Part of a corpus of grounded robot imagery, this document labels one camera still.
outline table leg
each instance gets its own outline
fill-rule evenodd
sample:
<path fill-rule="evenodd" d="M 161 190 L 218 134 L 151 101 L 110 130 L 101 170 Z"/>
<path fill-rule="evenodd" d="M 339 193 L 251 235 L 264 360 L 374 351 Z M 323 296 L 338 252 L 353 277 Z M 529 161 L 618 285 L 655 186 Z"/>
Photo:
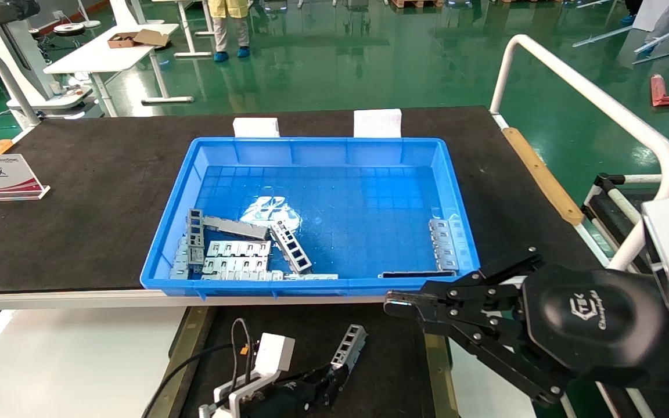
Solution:
<path fill-rule="evenodd" d="M 109 117 L 117 117 L 117 111 L 115 110 L 115 105 L 112 103 L 112 98 L 110 93 L 108 93 L 105 83 L 102 80 L 100 73 L 90 73 L 93 82 L 98 87 L 98 92 L 100 92 L 100 98 L 104 104 L 104 108 L 107 111 Z"/>
<path fill-rule="evenodd" d="M 175 98 L 170 97 L 170 94 L 167 92 L 167 85 L 164 84 L 164 77 L 161 76 L 161 70 L 159 69 L 159 61 L 156 59 L 156 52 L 152 49 L 149 52 L 149 58 L 151 58 L 151 65 L 154 67 L 154 75 L 156 75 L 156 82 L 159 83 L 159 91 L 161 92 L 160 98 L 146 98 L 141 101 L 142 104 L 147 103 L 181 103 L 181 102 L 192 102 L 194 98 L 192 96 L 178 96 Z"/>
<path fill-rule="evenodd" d="M 193 43 L 193 34 L 190 32 L 190 24 L 188 22 L 188 15 L 185 14 L 184 2 L 177 2 L 177 7 L 180 8 L 180 21 L 182 22 L 182 29 L 185 32 L 185 39 L 188 40 L 188 47 L 190 48 L 189 52 L 177 52 L 175 53 L 176 58 L 182 58 L 184 56 L 211 56 L 212 52 L 196 52 L 195 45 Z"/>
<path fill-rule="evenodd" d="M 210 18 L 210 11 L 208 10 L 208 0 L 203 0 L 203 13 L 205 15 L 205 26 L 208 27 L 208 30 L 196 32 L 196 37 L 213 36 L 213 21 Z"/>

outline green floor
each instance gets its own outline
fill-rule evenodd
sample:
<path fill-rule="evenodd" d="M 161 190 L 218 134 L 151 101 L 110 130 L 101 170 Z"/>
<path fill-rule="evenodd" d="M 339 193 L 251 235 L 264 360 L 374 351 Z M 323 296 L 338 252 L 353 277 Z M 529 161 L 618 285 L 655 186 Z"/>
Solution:
<path fill-rule="evenodd" d="M 329 1 L 306 0 L 302 9 L 289 2 L 286 11 L 268 12 L 273 14 L 256 3 L 250 11 L 253 53 L 244 61 L 234 56 L 223 64 L 174 59 L 175 51 L 188 50 L 182 32 L 175 32 L 174 48 L 160 54 L 162 70 L 173 95 L 192 95 L 196 101 L 142 106 L 141 98 L 157 95 L 147 58 L 110 82 L 117 109 L 122 116 L 154 116 L 488 106 L 507 41 L 529 34 L 669 137 L 669 109 L 653 109 L 649 98 L 651 74 L 662 74 L 669 91 L 669 58 L 630 64 L 630 51 L 641 44 L 643 32 L 571 47 L 616 29 L 623 5 L 610 13 L 610 3 L 577 10 L 558 2 L 509 6 L 473 0 L 446 2 L 442 9 L 398 10 L 380 0 L 354 1 L 364 6 L 349 9 L 341 2 L 333 8 Z M 143 9 L 148 19 L 178 21 L 175 3 L 144 0 Z M 103 21 L 97 32 L 109 27 L 110 13 L 95 13 L 93 19 Z M 201 10 L 189 10 L 189 17 L 194 30 L 204 27 Z M 196 39 L 196 48 L 209 51 L 212 38 Z M 658 51 L 669 51 L 669 42 Z M 64 53 L 55 51 L 51 57 Z M 0 82 L 0 110 L 4 102 Z M 528 53 L 515 59 L 501 110 L 576 201 L 584 198 L 599 171 L 658 171 L 652 153 Z M 13 124 L 9 116 L 0 118 L 0 127 Z M 0 139 L 15 134 L 1 129 Z"/>

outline metal frame part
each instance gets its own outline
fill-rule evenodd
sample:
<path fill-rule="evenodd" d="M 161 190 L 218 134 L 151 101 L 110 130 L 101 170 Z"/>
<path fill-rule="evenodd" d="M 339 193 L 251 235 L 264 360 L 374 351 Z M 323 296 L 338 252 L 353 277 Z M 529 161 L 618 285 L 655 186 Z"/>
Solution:
<path fill-rule="evenodd" d="M 351 323 L 347 333 L 340 341 L 340 347 L 332 357 L 330 362 L 332 369 L 337 370 L 340 367 L 347 366 L 349 370 L 352 370 L 355 363 L 358 362 L 363 346 L 366 345 L 367 336 L 368 333 L 363 326 Z"/>
<path fill-rule="evenodd" d="M 215 275 L 202 275 L 203 280 L 257 280 L 257 281 L 279 281 L 283 280 L 281 270 L 271 272 L 220 272 Z"/>
<path fill-rule="evenodd" d="M 337 280 L 339 275 L 285 275 L 284 280 Z"/>
<path fill-rule="evenodd" d="M 274 222 L 270 225 L 270 230 L 290 270 L 298 275 L 308 272 L 311 269 L 311 260 L 308 259 L 293 233 L 287 229 L 286 224 L 282 221 Z"/>
<path fill-rule="evenodd" d="M 188 211 L 188 265 L 199 273 L 205 253 L 203 238 L 203 212 L 200 209 Z"/>
<path fill-rule="evenodd" d="M 221 272 L 267 272 L 268 257 L 207 257 L 203 264 L 206 275 Z"/>
<path fill-rule="evenodd" d="M 270 232 L 268 228 L 265 228 L 264 226 L 217 217 L 204 217 L 203 225 L 210 228 L 210 230 L 217 230 L 221 233 L 228 233 L 229 235 L 241 236 L 243 238 L 258 241 L 267 241 Z"/>
<path fill-rule="evenodd" d="M 175 251 L 175 260 L 172 263 L 172 270 L 170 270 L 170 279 L 186 280 L 189 278 L 188 252 L 188 236 L 183 235 L 182 238 L 180 238 L 177 251 Z"/>
<path fill-rule="evenodd" d="M 267 257 L 270 241 L 211 241 L 208 257 Z"/>
<path fill-rule="evenodd" d="M 459 260 L 456 258 L 456 246 L 449 222 L 443 219 L 431 219 L 428 225 L 438 270 L 457 271 Z"/>

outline blue plastic tray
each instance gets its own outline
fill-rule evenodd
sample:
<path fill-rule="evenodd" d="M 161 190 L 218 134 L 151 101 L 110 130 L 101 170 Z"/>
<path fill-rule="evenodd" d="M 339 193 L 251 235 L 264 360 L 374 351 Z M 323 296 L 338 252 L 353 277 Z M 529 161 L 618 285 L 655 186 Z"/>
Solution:
<path fill-rule="evenodd" d="M 170 280 L 188 209 L 265 225 L 286 219 L 313 263 L 338 280 Z M 459 275 L 479 266 L 445 143 L 436 138 L 197 138 L 191 144 L 141 272 L 168 296 L 380 296 L 436 270 L 428 221 L 457 219 Z M 206 231 L 210 240 L 234 240 Z M 270 270 L 290 272 L 274 248 Z M 435 278 L 434 280 L 453 280 Z"/>

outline white desk frame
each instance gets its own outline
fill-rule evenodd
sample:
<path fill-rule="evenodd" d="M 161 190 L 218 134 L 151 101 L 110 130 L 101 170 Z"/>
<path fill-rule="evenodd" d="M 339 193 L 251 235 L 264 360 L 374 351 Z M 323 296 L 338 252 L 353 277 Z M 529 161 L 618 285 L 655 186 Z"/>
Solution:
<path fill-rule="evenodd" d="M 185 6 L 193 2 L 193 0 L 152 0 L 152 2 L 176 2 L 177 8 L 180 11 L 180 21 L 182 23 L 183 32 L 185 32 L 185 39 L 188 40 L 189 52 L 175 52 L 175 58 L 198 58 L 212 56 L 213 52 L 196 51 L 195 43 L 193 42 L 193 34 L 190 31 L 190 24 L 188 22 L 188 14 L 185 13 Z M 203 0 L 203 11 L 205 13 L 205 24 L 208 27 L 207 31 L 196 32 L 196 35 L 213 35 L 213 22 L 210 18 L 210 11 L 208 10 L 208 0 Z"/>
<path fill-rule="evenodd" d="M 138 64 L 144 56 L 149 55 L 151 64 L 154 68 L 154 76 L 156 76 L 157 84 L 159 84 L 160 98 L 146 98 L 141 100 L 144 105 L 151 103 L 189 103 L 194 100 L 191 96 L 170 96 L 167 85 L 164 83 L 161 70 L 159 68 L 159 61 L 156 58 L 156 51 L 151 45 L 135 46 L 133 48 L 119 48 L 111 49 L 107 45 L 107 40 L 112 35 L 118 32 L 137 32 L 141 29 L 149 29 L 157 31 L 162 34 L 172 34 L 179 27 L 176 23 L 171 24 L 139 24 L 138 26 L 115 26 L 104 34 L 99 35 L 89 43 L 83 45 L 76 51 L 69 53 L 64 58 L 59 59 L 56 63 L 51 64 L 45 68 L 46 74 L 72 74 L 76 72 L 88 72 L 92 77 L 105 108 L 109 116 L 116 117 L 117 110 L 110 97 L 110 93 L 106 88 L 106 83 L 103 80 L 101 73 L 105 72 L 121 72 L 132 68 Z"/>

